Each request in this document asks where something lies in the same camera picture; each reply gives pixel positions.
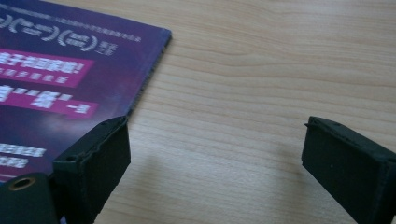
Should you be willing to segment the purple printed booklet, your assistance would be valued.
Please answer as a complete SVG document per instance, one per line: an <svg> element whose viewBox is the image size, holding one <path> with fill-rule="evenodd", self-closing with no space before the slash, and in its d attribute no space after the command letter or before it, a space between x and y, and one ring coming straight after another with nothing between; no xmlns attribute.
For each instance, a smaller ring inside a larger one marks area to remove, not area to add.
<svg viewBox="0 0 396 224"><path fill-rule="evenodd" d="M0 184L128 116L169 30L42 0L0 0Z"/></svg>

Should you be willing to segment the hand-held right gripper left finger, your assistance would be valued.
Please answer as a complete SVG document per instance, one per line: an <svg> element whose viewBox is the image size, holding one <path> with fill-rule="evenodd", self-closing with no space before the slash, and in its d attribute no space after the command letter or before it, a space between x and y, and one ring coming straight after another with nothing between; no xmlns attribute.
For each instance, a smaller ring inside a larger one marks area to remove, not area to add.
<svg viewBox="0 0 396 224"><path fill-rule="evenodd" d="M127 118L96 125L53 161L67 224L92 224L131 162Z"/></svg>

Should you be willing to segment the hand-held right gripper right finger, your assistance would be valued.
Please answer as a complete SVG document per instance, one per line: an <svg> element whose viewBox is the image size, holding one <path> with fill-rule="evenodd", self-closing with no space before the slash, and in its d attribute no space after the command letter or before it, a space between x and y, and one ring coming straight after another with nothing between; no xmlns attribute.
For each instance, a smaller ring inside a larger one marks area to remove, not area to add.
<svg viewBox="0 0 396 224"><path fill-rule="evenodd" d="M396 153L348 127L311 117L303 167L358 224L396 217Z"/></svg>

